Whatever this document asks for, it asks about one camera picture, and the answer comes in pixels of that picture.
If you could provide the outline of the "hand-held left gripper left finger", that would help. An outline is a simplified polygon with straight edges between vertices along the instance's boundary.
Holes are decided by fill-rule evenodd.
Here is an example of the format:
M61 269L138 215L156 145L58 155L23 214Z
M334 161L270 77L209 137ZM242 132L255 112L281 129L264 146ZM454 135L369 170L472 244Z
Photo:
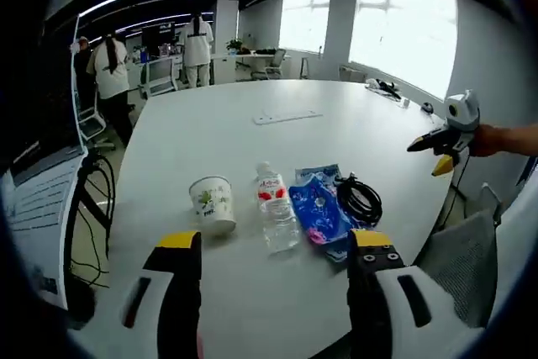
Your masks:
M113 270L119 358L199 358L201 234L164 236L144 258Z

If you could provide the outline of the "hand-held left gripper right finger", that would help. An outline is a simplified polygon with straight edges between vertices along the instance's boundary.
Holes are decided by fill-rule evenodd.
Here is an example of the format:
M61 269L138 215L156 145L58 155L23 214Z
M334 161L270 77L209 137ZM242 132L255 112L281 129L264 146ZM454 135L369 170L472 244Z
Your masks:
M454 298L419 267L405 266L385 234L349 231L347 274L351 357L458 358L475 341Z

